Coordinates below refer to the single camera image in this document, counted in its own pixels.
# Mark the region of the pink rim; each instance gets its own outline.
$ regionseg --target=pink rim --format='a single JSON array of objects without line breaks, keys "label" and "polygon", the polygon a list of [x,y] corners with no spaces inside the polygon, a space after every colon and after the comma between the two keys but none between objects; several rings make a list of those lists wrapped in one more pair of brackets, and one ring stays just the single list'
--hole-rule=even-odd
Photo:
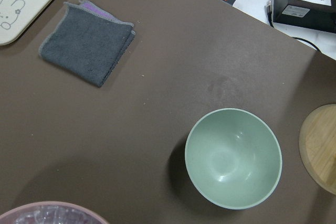
[{"label": "pink rim", "polygon": [[0,221],[3,218],[5,218],[5,217],[7,217],[7,216],[9,216],[9,215],[17,212],[17,211],[24,210],[24,209],[27,209],[27,208],[30,208],[30,207],[40,207],[40,206],[63,206],[63,207],[71,207],[71,208],[80,210],[80,211],[86,213],[87,215],[90,215],[91,217],[95,218],[97,221],[101,222],[101,224],[109,224],[106,220],[104,220],[98,214],[96,214],[95,212],[92,212],[89,209],[86,209],[84,207],[81,207],[81,206],[78,206],[78,205],[75,205],[75,204],[71,204],[71,203],[67,203],[67,202],[60,202],[60,201],[42,201],[42,202],[35,202],[35,203],[26,204],[26,205],[14,208],[14,209],[12,209],[12,210],[10,210],[10,211],[8,211],[8,212],[0,215]]}]

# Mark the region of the cartoon rabbit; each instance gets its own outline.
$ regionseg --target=cartoon rabbit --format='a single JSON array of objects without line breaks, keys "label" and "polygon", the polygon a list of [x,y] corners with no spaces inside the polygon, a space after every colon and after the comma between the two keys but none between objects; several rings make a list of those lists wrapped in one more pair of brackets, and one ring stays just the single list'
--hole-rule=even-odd
[{"label": "cartoon rabbit", "polygon": [[25,2],[23,0],[1,0],[0,27],[9,30],[24,6]]}]

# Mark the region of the microfiber cloth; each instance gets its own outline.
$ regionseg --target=microfiber cloth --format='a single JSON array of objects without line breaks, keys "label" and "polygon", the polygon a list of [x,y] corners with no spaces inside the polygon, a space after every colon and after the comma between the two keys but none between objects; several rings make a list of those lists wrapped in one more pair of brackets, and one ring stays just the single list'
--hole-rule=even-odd
[{"label": "microfiber cloth", "polygon": [[39,54],[101,87],[133,40],[134,25],[89,1],[65,4],[65,16],[40,46]]}]

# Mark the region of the green bowl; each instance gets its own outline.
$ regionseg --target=green bowl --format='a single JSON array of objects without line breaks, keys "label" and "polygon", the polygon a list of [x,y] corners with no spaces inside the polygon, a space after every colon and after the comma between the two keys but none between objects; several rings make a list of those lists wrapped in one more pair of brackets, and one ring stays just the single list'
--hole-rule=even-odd
[{"label": "green bowl", "polygon": [[260,118],[240,109],[220,109],[190,131],[185,164],[206,199],[224,208],[246,209],[274,191],[282,157],[274,133]]}]

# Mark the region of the bowl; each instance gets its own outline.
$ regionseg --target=bowl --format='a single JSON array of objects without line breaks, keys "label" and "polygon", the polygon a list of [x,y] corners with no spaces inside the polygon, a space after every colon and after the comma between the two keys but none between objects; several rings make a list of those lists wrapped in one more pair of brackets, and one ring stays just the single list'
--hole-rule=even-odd
[{"label": "bowl", "polygon": [[281,175],[279,143],[257,116],[220,109],[202,117],[185,145],[185,164],[196,189],[212,203],[246,209],[266,200]]},{"label": "bowl", "polygon": [[71,203],[42,201],[14,208],[0,216],[3,224],[108,224],[98,214]]}]

